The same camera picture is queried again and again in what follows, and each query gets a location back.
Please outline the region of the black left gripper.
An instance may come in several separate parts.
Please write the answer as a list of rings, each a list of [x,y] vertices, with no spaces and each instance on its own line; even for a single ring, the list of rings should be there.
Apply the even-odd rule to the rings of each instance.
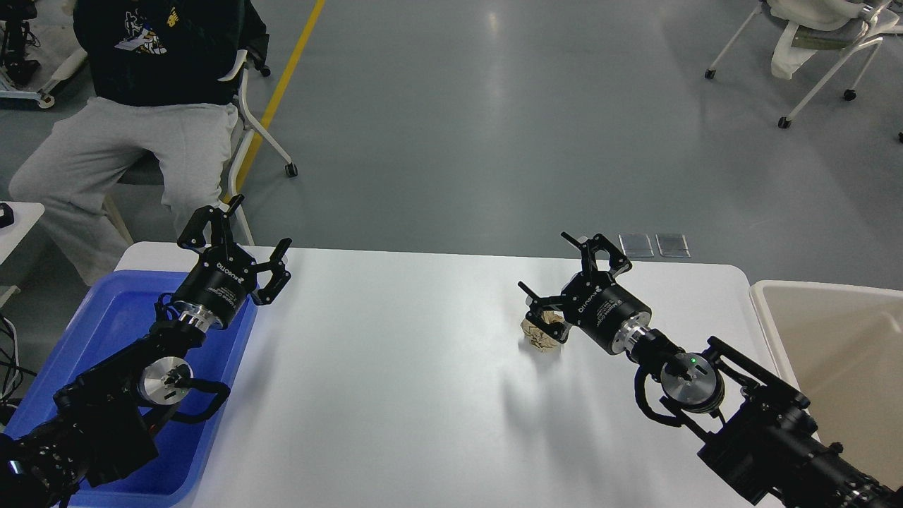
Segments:
[[[291,278],[284,262],[291,238],[282,238],[270,258],[261,263],[239,245],[230,245],[237,244],[231,221],[244,199],[243,194],[236,194],[225,210],[200,207],[178,235],[178,247],[203,252],[172,295],[172,305],[180,312],[211,315],[210,326],[217,330],[229,327],[250,292],[256,306],[270,305]],[[255,274],[263,272],[269,272],[270,279],[267,285],[257,287]]]

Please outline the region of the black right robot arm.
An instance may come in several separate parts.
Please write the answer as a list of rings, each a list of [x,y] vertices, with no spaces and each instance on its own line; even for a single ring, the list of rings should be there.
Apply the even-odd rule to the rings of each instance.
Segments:
[[[773,495],[786,507],[899,507],[891,489],[821,444],[809,399],[718,337],[687,351],[650,326],[651,309],[617,282],[628,257],[608,238],[562,234],[581,270],[558,295],[528,286],[525,318],[556,344],[577,326],[610,355],[636,364],[634,396],[646,418],[693,431],[698,456],[751,504]]]

